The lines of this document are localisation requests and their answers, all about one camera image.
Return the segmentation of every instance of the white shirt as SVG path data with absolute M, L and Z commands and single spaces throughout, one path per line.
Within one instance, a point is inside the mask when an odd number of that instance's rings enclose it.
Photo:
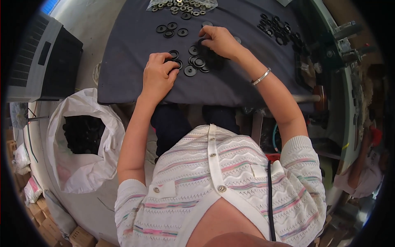
M 147 188 L 123 181 L 115 202 L 121 246 L 185 246 L 204 213 L 223 197 L 270 239 L 268 160 L 249 136 L 198 126 L 158 160 Z M 325 221 L 318 155 L 306 136 L 289 140 L 271 168 L 277 241 L 307 246 Z
M 380 185 L 383 178 L 380 167 L 378 166 L 379 160 L 380 155 L 375 151 L 372 151 L 369 156 L 366 155 L 365 163 L 359 176 L 358 186 L 355 189 L 348 186 L 348 175 L 352 166 L 347 168 L 342 174 L 335 175 L 333 186 L 344 190 L 354 198 L 371 195 Z

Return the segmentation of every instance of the air conditioner unit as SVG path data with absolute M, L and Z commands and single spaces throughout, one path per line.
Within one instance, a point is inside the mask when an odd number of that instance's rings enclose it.
M 35 15 L 15 56 L 7 101 L 59 100 L 73 94 L 82 46 L 55 18 Z

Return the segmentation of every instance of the dark pants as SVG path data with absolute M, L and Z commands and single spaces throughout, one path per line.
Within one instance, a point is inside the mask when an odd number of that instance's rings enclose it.
M 207 124 L 215 124 L 218 127 L 240 134 L 240 128 L 236 124 L 236 109 L 226 106 L 203 106 L 203 118 Z M 179 109 L 177 104 L 158 105 L 151 118 L 151 125 L 156 130 L 158 141 L 156 155 L 160 157 L 171 149 L 181 138 L 188 134 L 192 127 Z

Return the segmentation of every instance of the person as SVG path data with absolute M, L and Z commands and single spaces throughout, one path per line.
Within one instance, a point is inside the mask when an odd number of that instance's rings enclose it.
M 380 185 L 386 170 L 388 151 L 380 154 L 371 150 L 372 132 L 367 129 L 362 137 L 359 155 L 352 165 L 340 175 L 335 175 L 333 186 L 354 198 L 371 195 Z
M 203 45 L 246 70 L 277 121 L 281 158 L 271 165 L 274 234 L 268 221 L 268 159 L 240 135 L 235 111 L 204 106 L 207 125 L 191 128 L 176 104 L 159 104 L 179 73 L 169 53 L 149 56 L 143 89 L 118 159 L 115 223 L 121 246 L 307 246 L 323 228 L 325 191 L 318 155 L 284 84 L 226 28 L 204 26 Z M 159 159 L 145 183 L 150 123 Z

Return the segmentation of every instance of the red object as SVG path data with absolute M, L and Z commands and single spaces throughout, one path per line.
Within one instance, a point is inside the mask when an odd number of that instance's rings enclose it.
M 271 162 L 274 162 L 276 160 L 280 160 L 280 154 L 279 153 L 266 154 L 266 157 Z
M 376 147 L 381 142 L 381 139 L 383 137 L 383 132 L 381 130 L 376 129 L 373 126 L 370 126 L 369 129 L 372 134 L 372 146 Z

